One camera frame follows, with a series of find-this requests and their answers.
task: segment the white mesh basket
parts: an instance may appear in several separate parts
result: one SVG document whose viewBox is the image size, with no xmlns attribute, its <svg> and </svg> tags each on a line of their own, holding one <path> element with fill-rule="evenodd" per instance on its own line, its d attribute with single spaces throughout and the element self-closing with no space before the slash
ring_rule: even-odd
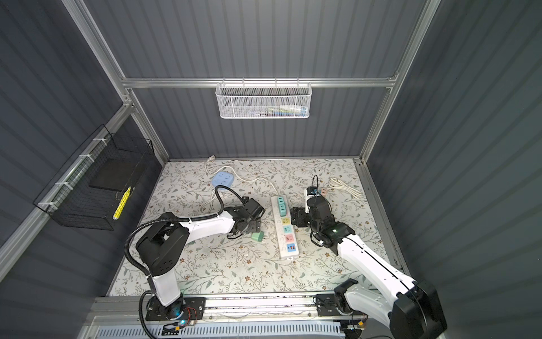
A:
<svg viewBox="0 0 542 339">
<path fill-rule="evenodd" d="M 304 119 L 309 116 L 311 86 L 216 86 L 216 99 L 224 119 Z"/>
</svg>

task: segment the mounting plate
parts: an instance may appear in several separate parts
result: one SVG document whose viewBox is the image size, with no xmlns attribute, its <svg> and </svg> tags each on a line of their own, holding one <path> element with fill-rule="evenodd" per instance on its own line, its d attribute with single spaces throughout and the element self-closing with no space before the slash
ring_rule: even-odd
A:
<svg viewBox="0 0 542 339">
<path fill-rule="evenodd" d="M 335 303 L 335 294 L 333 293 L 322 293 L 316 295 L 317 299 L 324 300 L 326 303 L 324 305 L 321 305 L 317 307 L 318 316 L 319 317 L 329 317 L 329 316 L 342 316 L 343 314 L 339 313 L 339 310 L 337 310 L 337 307 L 332 306 Z M 360 311 L 354 311 L 354 316 L 362 316 L 364 315 L 363 312 Z"/>
<path fill-rule="evenodd" d="M 196 320 L 203 319 L 203 311 L 205 310 L 205 298 L 184 298 L 186 306 L 196 310 Z M 161 321 L 168 320 L 165 307 L 160 304 L 157 298 L 151 298 L 147 307 L 147 315 L 145 321 Z"/>
</svg>

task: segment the teal outlet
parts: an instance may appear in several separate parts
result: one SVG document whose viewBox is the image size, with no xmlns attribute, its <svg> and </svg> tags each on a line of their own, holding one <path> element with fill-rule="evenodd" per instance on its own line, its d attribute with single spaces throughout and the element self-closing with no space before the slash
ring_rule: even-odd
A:
<svg viewBox="0 0 542 339">
<path fill-rule="evenodd" d="M 279 204 L 280 216 L 286 216 L 286 204 L 284 203 L 284 198 L 279 196 L 276 201 Z"/>
</svg>

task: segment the green plug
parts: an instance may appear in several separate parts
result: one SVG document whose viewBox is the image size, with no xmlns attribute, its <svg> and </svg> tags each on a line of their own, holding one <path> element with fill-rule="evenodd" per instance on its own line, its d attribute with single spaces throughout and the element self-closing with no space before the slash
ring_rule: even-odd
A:
<svg viewBox="0 0 542 339">
<path fill-rule="evenodd" d="M 263 239 L 263 232 L 254 232 L 252 234 L 252 240 L 257 242 L 262 242 Z"/>
</svg>

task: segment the vent grille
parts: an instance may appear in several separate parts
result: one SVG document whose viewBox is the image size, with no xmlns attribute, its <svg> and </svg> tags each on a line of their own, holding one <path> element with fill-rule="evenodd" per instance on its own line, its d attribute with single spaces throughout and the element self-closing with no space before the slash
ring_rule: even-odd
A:
<svg viewBox="0 0 542 339">
<path fill-rule="evenodd" d="M 297 322 L 243 322 L 243 323 L 197 323 L 189 326 L 176 335 L 161 335 L 164 325 L 147 325 L 157 338 L 214 338 L 239 336 L 281 335 L 286 337 L 298 335 L 327 335 L 344 338 L 340 332 L 340 324 L 331 321 L 297 321 Z M 96 339 L 147 339 L 139 325 L 100 326 Z"/>
</svg>

